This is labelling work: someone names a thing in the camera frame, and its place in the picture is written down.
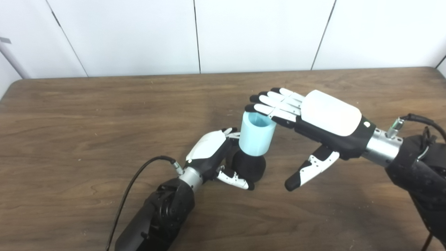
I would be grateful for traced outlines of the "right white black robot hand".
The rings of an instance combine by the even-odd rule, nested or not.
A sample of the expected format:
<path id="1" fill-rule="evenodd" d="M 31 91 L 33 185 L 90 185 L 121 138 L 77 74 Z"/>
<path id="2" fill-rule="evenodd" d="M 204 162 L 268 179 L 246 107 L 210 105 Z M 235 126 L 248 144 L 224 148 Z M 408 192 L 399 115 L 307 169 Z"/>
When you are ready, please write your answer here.
<path id="1" fill-rule="evenodd" d="M 284 186 L 290 192 L 338 159 L 359 158 L 376 129 L 357 107 L 318 90 L 303 96 L 285 88 L 272 88 L 250 96 L 249 100 L 245 111 L 267 116 L 276 124 L 321 144 L 285 181 Z"/>

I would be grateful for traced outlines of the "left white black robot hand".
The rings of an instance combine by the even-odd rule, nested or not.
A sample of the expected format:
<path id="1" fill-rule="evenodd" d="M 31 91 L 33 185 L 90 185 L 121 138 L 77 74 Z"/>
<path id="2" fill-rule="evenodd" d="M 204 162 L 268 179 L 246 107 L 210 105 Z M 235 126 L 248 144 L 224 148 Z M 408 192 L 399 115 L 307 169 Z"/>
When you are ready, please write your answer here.
<path id="1" fill-rule="evenodd" d="M 252 191 L 255 185 L 222 165 L 230 150 L 238 146 L 240 133 L 236 127 L 223 128 L 203 135 L 185 158 L 179 179 L 196 192 L 207 181 L 215 179 L 240 189 Z"/>

